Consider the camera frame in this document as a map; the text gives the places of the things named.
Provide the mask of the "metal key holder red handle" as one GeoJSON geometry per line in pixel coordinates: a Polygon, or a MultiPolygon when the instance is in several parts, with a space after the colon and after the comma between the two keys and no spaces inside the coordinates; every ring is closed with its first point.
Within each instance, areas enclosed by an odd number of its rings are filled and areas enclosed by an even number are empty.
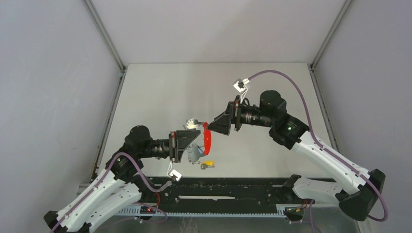
{"type": "Polygon", "coordinates": [[[212,136],[208,123],[191,118],[184,125],[185,130],[199,130],[200,135],[188,145],[186,152],[192,164],[200,164],[201,158],[207,156],[211,150],[212,136]]]}

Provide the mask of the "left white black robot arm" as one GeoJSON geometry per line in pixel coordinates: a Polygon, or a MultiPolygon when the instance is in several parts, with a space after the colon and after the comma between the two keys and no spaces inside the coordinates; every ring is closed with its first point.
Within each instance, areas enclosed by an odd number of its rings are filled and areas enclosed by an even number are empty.
{"type": "Polygon", "coordinates": [[[59,211],[48,211],[44,220],[52,233],[92,233],[124,207],[148,202],[181,179],[173,168],[167,170],[169,181],[155,188],[143,174],[143,158],[169,159],[179,163],[187,147],[201,134],[197,129],[177,130],[166,139],[153,139],[146,126],[133,127],[124,144],[106,163],[92,183],[59,211]]]}

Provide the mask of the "yellow key tag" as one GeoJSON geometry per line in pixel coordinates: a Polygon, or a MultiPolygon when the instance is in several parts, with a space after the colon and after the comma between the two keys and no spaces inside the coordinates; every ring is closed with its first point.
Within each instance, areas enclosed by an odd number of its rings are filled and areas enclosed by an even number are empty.
{"type": "Polygon", "coordinates": [[[206,162],[205,162],[205,165],[206,165],[207,168],[213,168],[213,167],[215,167],[214,161],[206,161],[206,162]]]}

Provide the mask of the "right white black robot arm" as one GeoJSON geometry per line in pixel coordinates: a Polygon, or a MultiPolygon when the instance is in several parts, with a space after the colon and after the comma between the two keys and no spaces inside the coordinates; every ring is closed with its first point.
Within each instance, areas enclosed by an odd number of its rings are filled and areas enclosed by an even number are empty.
{"type": "Polygon", "coordinates": [[[305,156],[334,180],[325,182],[291,175],[283,185],[285,201],[310,199],[333,204],[350,218],[365,221],[381,197],[385,174],[356,165],[323,144],[308,125],[287,113],[287,103],[277,91],[264,91],[259,100],[259,105],[250,105],[248,100],[236,96],[207,128],[223,135],[229,135],[232,126],[239,131],[243,124],[269,128],[272,140],[305,156]]]}

